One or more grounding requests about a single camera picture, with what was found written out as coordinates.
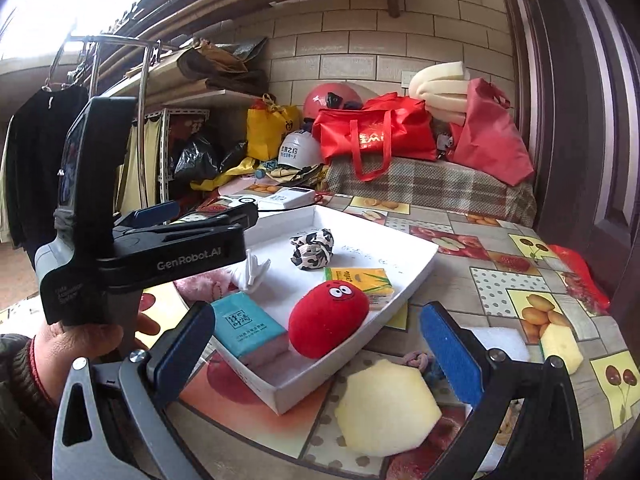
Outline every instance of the white cardboard box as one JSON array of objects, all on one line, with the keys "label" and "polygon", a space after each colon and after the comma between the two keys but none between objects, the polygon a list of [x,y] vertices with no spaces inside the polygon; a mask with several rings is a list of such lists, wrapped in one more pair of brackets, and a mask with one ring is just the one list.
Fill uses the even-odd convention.
[{"label": "white cardboard box", "polygon": [[322,228],[334,235],[331,267],[382,267],[395,294],[380,311],[370,312],[360,328],[321,359],[308,359],[292,347],[275,361],[249,370],[215,338],[214,345],[240,378],[281,415],[342,368],[385,325],[426,279],[437,245],[421,238],[322,206],[260,218],[245,233],[248,249],[271,267],[252,299],[288,329],[289,314],[308,291],[324,282],[324,270],[299,270],[290,258],[289,239]]}]

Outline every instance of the red bracelet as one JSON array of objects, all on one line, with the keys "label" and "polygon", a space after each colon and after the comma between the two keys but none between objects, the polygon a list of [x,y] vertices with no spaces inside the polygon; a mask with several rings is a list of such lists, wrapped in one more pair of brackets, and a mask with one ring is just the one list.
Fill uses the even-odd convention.
[{"label": "red bracelet", "polygon": [[29,363],[31,365],[30,366],[31,376],[33,377],[33,381],[38,386],[38,389],[40,390],[40,393],[42,394],[42,396],[45,399],[47,399],[47,402],[49,404],[52,404],[53,406],[55,406],[53,399],[51,399],[47,391],[44,389],[44,386],[42,386],[42,382],[40,381],[40,376],[38,375],[38,370],[36,368],[36,354],[34,352],[35,344],[36,344],[35,342],[36,342],[36,338],[34,337],[33,339],[31,339],[31,345],[29,347]]}]

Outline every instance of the plaid fabric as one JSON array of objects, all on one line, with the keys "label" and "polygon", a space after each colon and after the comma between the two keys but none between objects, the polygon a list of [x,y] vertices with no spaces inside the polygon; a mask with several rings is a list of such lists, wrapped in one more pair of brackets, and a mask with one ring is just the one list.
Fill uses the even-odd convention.
[{"label": "plaid fabric", "polygon": [[[382,165],[381,155],[363,155],[364,171]],[[481,171],[451,162],[393,157],[389,171],[372,182],[353,173],[351,158],[335,157],[325,182],[332,193],[392,200],[472,213],[531,227],[536,200],[529,182],[511,187]]]}]

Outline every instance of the cow print object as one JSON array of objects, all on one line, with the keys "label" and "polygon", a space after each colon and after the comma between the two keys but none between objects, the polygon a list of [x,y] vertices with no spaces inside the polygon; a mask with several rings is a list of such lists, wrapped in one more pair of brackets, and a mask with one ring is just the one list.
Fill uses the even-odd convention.
[{"label": "cow print object", "polygon": [[291,261],[301,270],[326,267],[334,254],[334,236],[329,229],[296,236],[291,239],[291,243],[296,247]]}]

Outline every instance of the human hand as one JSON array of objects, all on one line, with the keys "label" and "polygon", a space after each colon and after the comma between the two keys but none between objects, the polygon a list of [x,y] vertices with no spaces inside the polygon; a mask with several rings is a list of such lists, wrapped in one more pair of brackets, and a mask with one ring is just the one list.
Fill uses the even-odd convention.
[{"label": "human hand", "polygon": [[[147,335],[160,332],[160,325],[145,314],[139,313],[136,331]],[[57,405],[62,398],[66,376],[73,361],[79,357],[95,359],[115,350],[122,340],[119,325],[86,324],[69,328],[64,332],[61,323],[40,328],[33,339],[34,373],[37,373],[44,391]],[[136,345],[144,345],[136,339]]]}]

